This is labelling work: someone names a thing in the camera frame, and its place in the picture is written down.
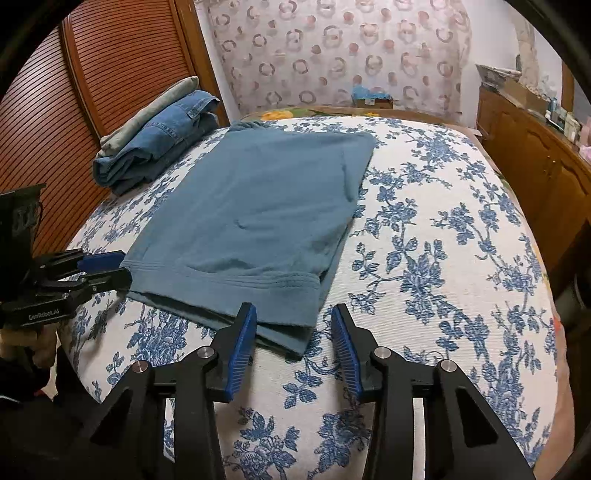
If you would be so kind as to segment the person's left hand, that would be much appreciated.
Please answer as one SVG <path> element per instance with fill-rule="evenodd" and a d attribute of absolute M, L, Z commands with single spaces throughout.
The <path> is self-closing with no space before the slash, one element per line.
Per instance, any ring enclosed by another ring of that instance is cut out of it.
<path fill-rule="evenodd" d="M 32 353 L 33 364 L 39 368 L 50 368 L 55 363 L 57 351 L 58 324 L 43 325 L 37 330 L 1 329 L 1 358 L 11 360 L 19 349 Z"/>

